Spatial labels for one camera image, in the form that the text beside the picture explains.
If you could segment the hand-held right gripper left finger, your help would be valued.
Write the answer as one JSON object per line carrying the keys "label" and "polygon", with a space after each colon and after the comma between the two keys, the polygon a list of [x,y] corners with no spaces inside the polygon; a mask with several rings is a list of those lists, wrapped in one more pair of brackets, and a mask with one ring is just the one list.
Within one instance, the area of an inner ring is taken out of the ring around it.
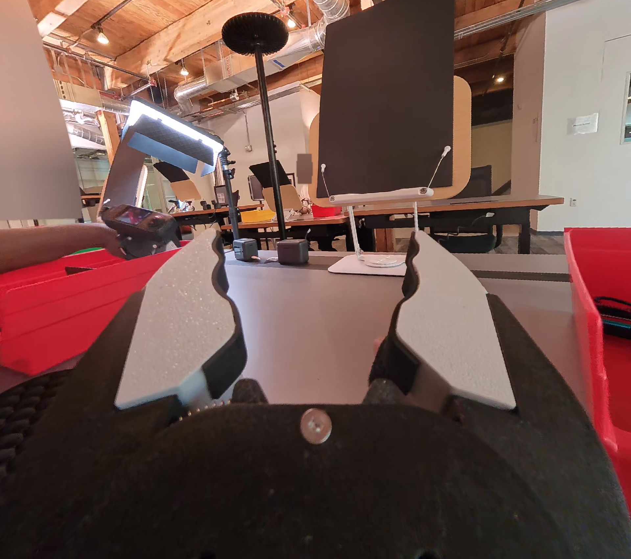
{"label": "hand-held right gripper left finger", "polygon": [[175,396],[185,408],[200,410],[226,401],[246,364],[222,237],[209,230],[146,284],[115,405],[126,410]]}

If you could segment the small black board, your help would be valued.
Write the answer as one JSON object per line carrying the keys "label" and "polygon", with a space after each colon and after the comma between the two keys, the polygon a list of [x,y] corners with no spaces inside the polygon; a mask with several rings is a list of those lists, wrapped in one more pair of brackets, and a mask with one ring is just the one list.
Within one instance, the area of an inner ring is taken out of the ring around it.
{"label": "small black board", "polygon": [[[253,176],[256,177],[262,188],[272,188],[272,172],[269,162],[260,164],[252,164],[249,169]],[[278,173],[278,182],[280,186],[293,185],[293,179],[285,172],[280,161],[276,161],[276,169]]]}

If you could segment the black stand with round top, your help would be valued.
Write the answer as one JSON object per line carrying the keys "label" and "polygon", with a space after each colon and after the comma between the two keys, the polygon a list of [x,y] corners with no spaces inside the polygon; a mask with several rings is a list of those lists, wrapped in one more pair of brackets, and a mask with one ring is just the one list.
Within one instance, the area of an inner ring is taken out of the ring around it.
{"label": "black stand with round top", "polygon": [[222,27],[222,39],[234,53],[255,58],[259,97],[262,107],[272,191],[280,240],[287,238],[281,199],[280,177],[273,138],[264,56],[280,51],[288,42],[288,28],[277,17],[263,12],[245,12],[233,16]]}

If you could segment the black knitted cloth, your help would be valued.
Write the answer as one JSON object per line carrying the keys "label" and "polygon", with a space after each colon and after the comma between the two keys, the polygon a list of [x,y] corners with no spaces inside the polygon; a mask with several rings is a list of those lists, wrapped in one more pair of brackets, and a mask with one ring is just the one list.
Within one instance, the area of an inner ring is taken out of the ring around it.
{"label": "black knitted cloth", "polygon": [[1,393],[1,484],[71,369],[38,375]]}

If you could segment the tan board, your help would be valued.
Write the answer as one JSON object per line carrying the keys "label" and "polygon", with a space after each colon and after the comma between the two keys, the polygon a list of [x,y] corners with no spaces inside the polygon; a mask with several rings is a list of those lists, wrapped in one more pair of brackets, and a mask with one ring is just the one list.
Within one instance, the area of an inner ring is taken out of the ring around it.
{"label": "tan board", "polygon": [[[466,187],[471,176],[471,89],[469,83],[463,78],[454,75],[454,105],[453,105],[453,145],[447,156],[453,161],[453,184],[444,187],[433,187],[433,195],[418,195],[403,198],[398,191],[383,194],[382,201],[376,201],[375,194],[358,196],[359,201],[354,207],[367,207],[369,210],[382,208],[412,207],[414,202],[421,206],[429,205],[430,201],[447,200],[458,195]],[[315,115],[310,131],[309,144],[313,161],[312,184],[304,186],[302,190],[308,190],[311,202],[321,207],[346,206],[331,204],[330,200],[317,197],[316,166],[318,165],[319,150],[319,113]]]}

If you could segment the white paper sign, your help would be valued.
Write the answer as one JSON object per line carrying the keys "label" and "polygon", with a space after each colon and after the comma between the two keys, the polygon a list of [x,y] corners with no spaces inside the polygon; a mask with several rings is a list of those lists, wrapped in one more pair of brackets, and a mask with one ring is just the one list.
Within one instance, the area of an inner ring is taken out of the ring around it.
{"label": "white paper sign", "polygon": [[598,130],[599,113],[591,113],[583,116],[568,118],[567,132],[568,136],[585,135],[596,133]]}

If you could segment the studio light panel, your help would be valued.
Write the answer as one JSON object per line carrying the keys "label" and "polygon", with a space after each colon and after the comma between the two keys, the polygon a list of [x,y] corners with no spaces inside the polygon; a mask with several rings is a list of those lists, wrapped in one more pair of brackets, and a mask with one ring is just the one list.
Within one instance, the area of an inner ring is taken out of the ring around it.
{"label": "studio light panel", "polygon": [[102,191],[99,219],[118,205],[140,207],[145,157],[151,156],[201,176],[215,171],[225,145],[222,139],[142,98],[130,102],[127,121]]}

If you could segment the black light stand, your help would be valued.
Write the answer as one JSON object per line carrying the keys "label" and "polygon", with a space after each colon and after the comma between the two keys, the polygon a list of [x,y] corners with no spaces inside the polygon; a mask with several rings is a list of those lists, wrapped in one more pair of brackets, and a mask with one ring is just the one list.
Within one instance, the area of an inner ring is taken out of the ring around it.
{"label": "black light stand", "polygon": [[234,192],[232,189],[232,179],[234,178],[235,169],[232,167],[235,161],[230,160],[231,153],[229,149],[224,146],[222,151],[218,155],[218,161],[222,169],[222,176],[226,188],[226,201],[228,204],[228,213],[230,217],[230,223],[233,233],[233,241],[240,239],[239,232],[239,213],[237,210],[238,201],[234,199]]}

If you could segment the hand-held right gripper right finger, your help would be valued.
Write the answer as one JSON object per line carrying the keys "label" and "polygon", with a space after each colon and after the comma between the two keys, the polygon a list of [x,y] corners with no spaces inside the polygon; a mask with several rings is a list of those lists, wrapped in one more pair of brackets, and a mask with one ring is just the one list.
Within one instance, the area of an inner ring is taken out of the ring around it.
{"label": "hand-held right gripper right finger", "polygon": [[369,384],[390,381],[408,403],[429,411],[443,410],[452,397],[514,410],[488,292],[423,231],[409,241],[402,293]]}

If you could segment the person's left hand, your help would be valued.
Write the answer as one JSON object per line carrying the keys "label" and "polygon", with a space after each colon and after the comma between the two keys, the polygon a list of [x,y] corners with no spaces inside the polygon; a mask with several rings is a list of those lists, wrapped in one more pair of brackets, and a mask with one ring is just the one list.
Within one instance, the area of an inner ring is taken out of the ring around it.
{"label": "person's left hand", "polygon": [[126,254],[121,247],[118,233],[106,224],[92,224],[93,245],[107,250],[111,255],[125,258]]}

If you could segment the white book stand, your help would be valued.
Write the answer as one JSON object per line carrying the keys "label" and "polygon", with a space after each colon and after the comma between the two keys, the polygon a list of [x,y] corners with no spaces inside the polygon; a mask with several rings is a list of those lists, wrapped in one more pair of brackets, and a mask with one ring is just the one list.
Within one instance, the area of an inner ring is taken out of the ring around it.
{"label": "white book stand", "polygon": [[359,244],[354,208],[360,205],[373,205],[376,203],[413,201],[414,231],[417,232],[419,230],[418,204],[420,201],[432,199],[434,193],[433,188],[429,184],[395,191],[331,195],[329,200],[333,206],[347,209],[355,251],[343,256],[335,264],[328,267],[328,272],[336,275],[403,277],[406,273],[405,255],[392,253],[368,254],[363,251]]}

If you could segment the person's left forearm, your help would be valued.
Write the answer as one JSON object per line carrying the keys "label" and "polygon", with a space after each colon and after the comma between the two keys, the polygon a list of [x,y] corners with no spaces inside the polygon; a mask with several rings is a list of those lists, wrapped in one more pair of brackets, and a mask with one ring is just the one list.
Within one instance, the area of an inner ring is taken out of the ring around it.
{"label": "person's left forearm", "polygon": [[47,263],[93,245],[92,224],[1,230],[1,274]]}

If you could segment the red plastic bin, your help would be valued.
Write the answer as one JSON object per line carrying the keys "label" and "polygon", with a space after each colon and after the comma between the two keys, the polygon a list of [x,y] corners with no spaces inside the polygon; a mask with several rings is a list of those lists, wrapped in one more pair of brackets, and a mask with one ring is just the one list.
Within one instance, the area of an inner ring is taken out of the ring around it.
{"label": "red plastic bin", "polygon": [[181,244],[135,260],[102,251],[1,274],[1,366],[35,375],[84,353]]}
{"label": "red plastic bin", "polygon": [[588,414],[630,505],[630,228],[564,233]]}

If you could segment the wooden background desk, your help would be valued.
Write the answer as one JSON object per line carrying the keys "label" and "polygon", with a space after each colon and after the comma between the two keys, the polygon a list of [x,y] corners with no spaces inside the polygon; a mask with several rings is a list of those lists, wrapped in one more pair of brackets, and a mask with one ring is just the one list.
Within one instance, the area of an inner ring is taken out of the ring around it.
{"label": "wooden background desk", "polygon": [[[563,205],[564,202],[562,197],[547,195],[533,198],[511,194],[493,195],[425,201],[419,203],[416,213],[421,229],[435,231],[454,231],[458,227],[484,229],[490,226],[518,226],[517,254],[528,255],[531,252],[531,212]],[[415,224],[412,206],[354,210],[354,216],[363,220],[365,226],[372,230],[414,227]]]}
{"label": "wooden background desk", "polygon": [[[258,243],[262,239],[281,239],[280,228],[275,220],[258,222],[240,222],[238,229],[241,237],[254,239]],[[351,233],[351,221],[347,215],[328,216],[290,220],[285,222],[287,239],[306,239],[309,242],[324,243],[324,251],[332,252],[333,241],[337,237],[344,237],[346,250],[355,251]]]}

